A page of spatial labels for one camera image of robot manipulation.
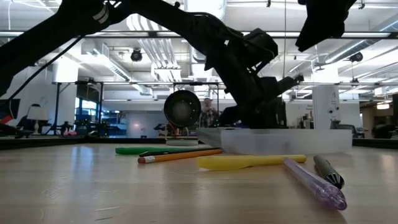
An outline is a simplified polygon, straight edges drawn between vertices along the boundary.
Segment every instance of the black robotic arm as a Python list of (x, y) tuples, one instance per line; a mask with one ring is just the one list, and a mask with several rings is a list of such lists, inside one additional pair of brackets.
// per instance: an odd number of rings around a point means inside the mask
[(206, 55), (206, 69), (217, 71), (235, 99), (237, 117), (251, 128), (273, 128), (275, 118), (267, 111), (269, 103), (302, 81), (302, 77), (277, 82), (274, 77), (257, 76), (277, 56), (277, 44), (260, 29), (243, 36), (211, 14), (184, 12), (178, 6), (162, 0), (121, 0), (118, 7), (101, 0), (63, 0), (53, 16), (0, 47), (0, 96), (15, 74), (65, 42), (138, 13), (178, 33)]

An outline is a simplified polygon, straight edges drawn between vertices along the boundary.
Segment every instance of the red object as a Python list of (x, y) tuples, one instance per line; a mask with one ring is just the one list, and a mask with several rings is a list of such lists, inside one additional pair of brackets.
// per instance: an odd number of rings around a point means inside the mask
[(143, 158), (143, 157), (138, 158), (138, 163), (140, 163), (140, 164), (146, 163), (145, 158)]
[(3, 118), (2, 120), (0, 120), (0, 124), (7, 124), (8, 122), (10, 122), (12, 120), (12, 116), (11, 115), (7, 115), (5, 118)]

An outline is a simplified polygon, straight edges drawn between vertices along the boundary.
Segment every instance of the lamp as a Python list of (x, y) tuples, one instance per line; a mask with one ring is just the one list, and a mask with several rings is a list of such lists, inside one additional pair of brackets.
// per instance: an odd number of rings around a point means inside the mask
[(40, 121), (46, 121), (49, 119), (49, 114), (46, 108), (41, 108), (38, 106), (32, 106), (29, 109), (29, 112), (27, 114), (27, 119), (32, 119), (36, 120), (35, 122), (35, 132), (33, 134), (39, 134), (39, 120)]

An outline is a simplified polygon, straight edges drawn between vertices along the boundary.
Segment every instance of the security camera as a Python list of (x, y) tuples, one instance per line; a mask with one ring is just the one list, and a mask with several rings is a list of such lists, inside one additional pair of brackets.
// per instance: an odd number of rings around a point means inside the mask
[(358, 52), (351, 57), (348, 58), (350, 62), (360, 62), (363, 59), (363, 54), (361, 52)]
[(133, 62), (140, 62), (142, 60), (141, 49), (139, 48), (134, 49), (132, 51), (130, 58)]

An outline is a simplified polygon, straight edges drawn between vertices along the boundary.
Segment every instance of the pen cap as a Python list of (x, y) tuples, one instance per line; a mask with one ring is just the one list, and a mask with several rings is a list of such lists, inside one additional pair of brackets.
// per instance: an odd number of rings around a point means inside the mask
[(326, 184), (323, 188), (318, 189), (316, 197), (327, 207), (338, 210), (345, 210), (347, 208), (344, 194), (331, 184)]

